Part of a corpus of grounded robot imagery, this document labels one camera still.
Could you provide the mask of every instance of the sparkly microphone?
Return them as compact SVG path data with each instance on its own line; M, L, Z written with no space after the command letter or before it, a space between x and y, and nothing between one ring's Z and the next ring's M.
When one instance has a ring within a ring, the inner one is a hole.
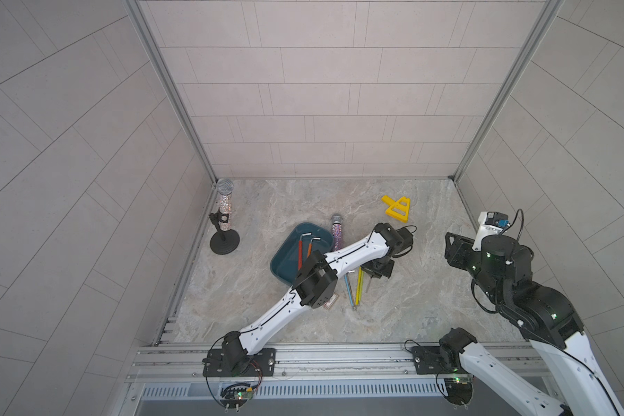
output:
M210 250L213 250L215 254L229 254L240 243L240 236L235 229L231 228L233 181L228 178L218 180L217 192L219 193L219 209L209 215L210 222L217 229L217 232L210 238Z

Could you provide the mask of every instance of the black cable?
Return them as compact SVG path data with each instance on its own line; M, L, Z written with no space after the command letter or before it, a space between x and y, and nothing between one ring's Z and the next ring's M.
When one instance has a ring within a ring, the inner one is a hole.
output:
M471 284L471 288L472 288L472 296L474 296L474 300L476 301L476 304L478 306L480 306L480 308L484 311L484 312L488 312L488 313L498 313L496 310L491 311L489 310L487 307L483 306L480 304L480 302L478 301L478 299L476 298L476 280L474 280L474 278L472 278L472 284Z
M221 336L219 338L217 338L217 341L219 341L220 339L223 339L224 336ZM215 341L212 345L212 347L210 347L210 349L208 350L208 352L210 352L213 347L215 346L215 344L217 344L217 341ZM208 391L210 392L210 395L213 397L213 400L222 408L224 409L224 406L219 402L219 400L217 400L215 398L215 395L213 394L213 391L210 389L210 384L208 383L208 372L206 371L206 386L208 386Z

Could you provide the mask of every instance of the white robotic arm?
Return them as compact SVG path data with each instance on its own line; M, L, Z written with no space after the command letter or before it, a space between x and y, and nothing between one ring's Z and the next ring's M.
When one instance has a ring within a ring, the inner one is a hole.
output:
M449 265L469 271L473 286L478 285L496 312L530 341L548 365L567 407L494 359L462 328L440 341L445 365L474 374L521 415L624 416L573 305L558 291L532 281L533 252L503 235L507 218L499 212L482 212L475 240L448 233L444 257Z

